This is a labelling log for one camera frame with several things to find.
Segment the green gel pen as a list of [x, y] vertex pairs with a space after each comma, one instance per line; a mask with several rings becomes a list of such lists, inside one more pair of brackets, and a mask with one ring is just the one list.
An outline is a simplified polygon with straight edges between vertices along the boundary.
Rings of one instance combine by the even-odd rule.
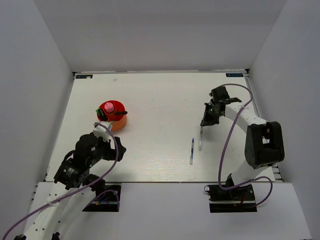
[[203, 142], [203, 126], [201, 125], [199, 130], [199, 144], [198, 144], [199, 151], [202, 150], [202, 142]]

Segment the green capped black highlighter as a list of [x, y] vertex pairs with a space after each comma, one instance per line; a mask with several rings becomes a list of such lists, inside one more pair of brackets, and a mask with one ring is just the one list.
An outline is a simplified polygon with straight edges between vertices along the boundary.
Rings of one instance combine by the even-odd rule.
[[95, 111], [96, 111], [97, 118], [99, 119], [99, 121], [101, 121], [101, 122], [108, 121], [108, 117], [106, 116], [106, 114], [102, 108], [98, 108]]

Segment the black handled scissors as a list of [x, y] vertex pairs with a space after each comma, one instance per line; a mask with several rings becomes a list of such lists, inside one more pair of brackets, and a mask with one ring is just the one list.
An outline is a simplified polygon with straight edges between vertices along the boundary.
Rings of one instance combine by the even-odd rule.
[[115, 112], [116, 116], [127, 115], [127, 114], [128, 114], [127, 111], [117, 111], [117, 112]]

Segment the blue gel pen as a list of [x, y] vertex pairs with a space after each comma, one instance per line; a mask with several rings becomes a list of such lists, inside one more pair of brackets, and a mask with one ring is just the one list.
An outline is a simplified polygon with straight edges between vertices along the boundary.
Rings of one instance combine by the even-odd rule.
[[195, 144], [195, 139], [192, 138], [192, 140], [191, 140], [190, 157], [189, 157], [189, 165], [193, 165], [193, 161], [194, 161], [194, 144]]

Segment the pink capped clear marker tube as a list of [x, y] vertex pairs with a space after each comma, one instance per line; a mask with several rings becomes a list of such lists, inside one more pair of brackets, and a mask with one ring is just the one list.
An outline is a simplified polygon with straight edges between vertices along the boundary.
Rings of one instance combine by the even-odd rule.
[[104, 104], [103, 108], [104, 108], [105, 113], [107, 113], [107, 114], [111, 114], [115, 111], [115, 106], [113, 105], [112, 102], [106, 102]]

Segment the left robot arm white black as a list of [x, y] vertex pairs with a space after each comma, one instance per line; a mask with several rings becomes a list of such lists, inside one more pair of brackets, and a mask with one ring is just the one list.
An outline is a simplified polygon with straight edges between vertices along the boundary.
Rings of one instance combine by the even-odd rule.
[[79, 213], [91, 203], [90, 198], [99, 200], [108, 193], [104, 178], [92, 174], [90, 169], [100, 160], [121, 161], [126, 150], [118, 136], [93, 132], [82, 135], [58, 168], [46, 204], [31, 212], [37, 215], [36, 219], [15, 239], [62, 239]]

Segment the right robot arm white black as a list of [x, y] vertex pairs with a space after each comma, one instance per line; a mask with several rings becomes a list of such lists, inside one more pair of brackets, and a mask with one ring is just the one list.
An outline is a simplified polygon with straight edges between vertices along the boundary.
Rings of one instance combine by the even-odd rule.
[[251, 93], [249, 100], [243, 103], [237, 97], [230, 97], [227, 87], [228, 84], [223, 84], [211, 90], [211, 99], [205, 104], [200, 126], [203, 128], [217, 125], [221, 117], [232, 121], [220, 157], [219, 178], [222, 176], [224, 157], [233, 130], [239, 127], [245, 133], [244, 161], [229, 175], [225, 184], [218, 182], [219, 188], [225, 191], [229, 198], [236, 200], [243, 195], [243, 186], [260, 180], [263, 171], [284, 160], [285, 150], [280, 123], [266, 121], [248, 109], [248, 105], [253, 101]]

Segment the red round pen holder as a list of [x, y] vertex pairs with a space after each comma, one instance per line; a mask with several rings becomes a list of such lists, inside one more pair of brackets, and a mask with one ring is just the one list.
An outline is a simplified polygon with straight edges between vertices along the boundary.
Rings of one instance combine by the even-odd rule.
[[[105, 113], [104, 105], [106, 102], [113, 103], [115, 107], [115, 110], [113, 113], [111, 114]], [[112, 131], [119, 131], [123, 129], [127, 123], [127, 115], [115, 115], [115, 112], [126, 111], [125, 106], [120, 101], [117, 101], [117, 100], [108, 100], [106, 102], [103, 102], [98, 108], [102, 108], [105, 115], [108, 117], [107, 122], [112, 124]]]

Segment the right blue table label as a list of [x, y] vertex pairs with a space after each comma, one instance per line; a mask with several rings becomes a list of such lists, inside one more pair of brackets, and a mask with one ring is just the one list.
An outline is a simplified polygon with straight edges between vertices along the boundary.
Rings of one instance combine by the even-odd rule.
[[242, 73], [226, 73], [227, 78], [243, 78], [244, 75]]

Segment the blue table label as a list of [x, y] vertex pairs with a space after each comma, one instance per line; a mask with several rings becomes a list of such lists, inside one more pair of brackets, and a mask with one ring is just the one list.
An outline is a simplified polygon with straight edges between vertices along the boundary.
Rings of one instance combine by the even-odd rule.
[[244, 75], [242, 73], [226, 73], [227, 78], [243, 78]]
[[76, 79], [92, 79], [92, 74], [78, 74], [75, 76]]

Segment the left blue table label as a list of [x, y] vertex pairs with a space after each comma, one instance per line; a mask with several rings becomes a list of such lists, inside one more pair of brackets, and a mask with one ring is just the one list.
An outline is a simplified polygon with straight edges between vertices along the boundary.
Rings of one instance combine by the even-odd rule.
[[78, 74], [75, 76], [76, 79], [92, 79], [92, 74]]

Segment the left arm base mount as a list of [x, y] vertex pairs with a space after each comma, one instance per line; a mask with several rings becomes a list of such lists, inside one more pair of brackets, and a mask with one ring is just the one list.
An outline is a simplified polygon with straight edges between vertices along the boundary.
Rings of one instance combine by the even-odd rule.
[[90, 202], [82, 211], [97, 213], [117, 213], [120, 210], [121, 184], [106, 184], [104, 192], [99, 197], [96, 194], [94, 201]]

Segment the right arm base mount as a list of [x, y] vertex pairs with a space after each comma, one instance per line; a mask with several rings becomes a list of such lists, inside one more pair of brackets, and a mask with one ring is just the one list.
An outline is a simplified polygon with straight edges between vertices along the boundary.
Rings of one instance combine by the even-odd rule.
[[218, 185], [206, 185], [210, 213], [255, 213], [256, 198], [252, 185], [222, 190]]

